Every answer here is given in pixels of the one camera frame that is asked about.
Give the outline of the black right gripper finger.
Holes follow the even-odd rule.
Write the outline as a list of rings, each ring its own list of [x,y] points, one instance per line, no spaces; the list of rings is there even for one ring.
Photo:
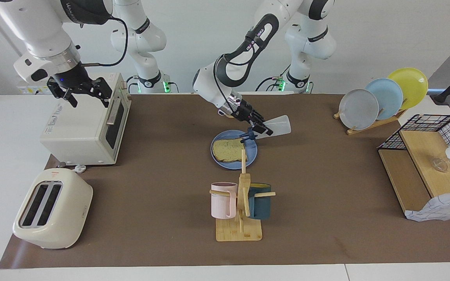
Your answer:
[[[68,101],[72,107],[77,107],[77,100],[70,91],[54,91],[53,95],[55,98],[62,98]]]
[[[112,89],[104,78],[97,78],[91,81],[91,96],[98,98],[105,108],[109,106],[112,92]]]

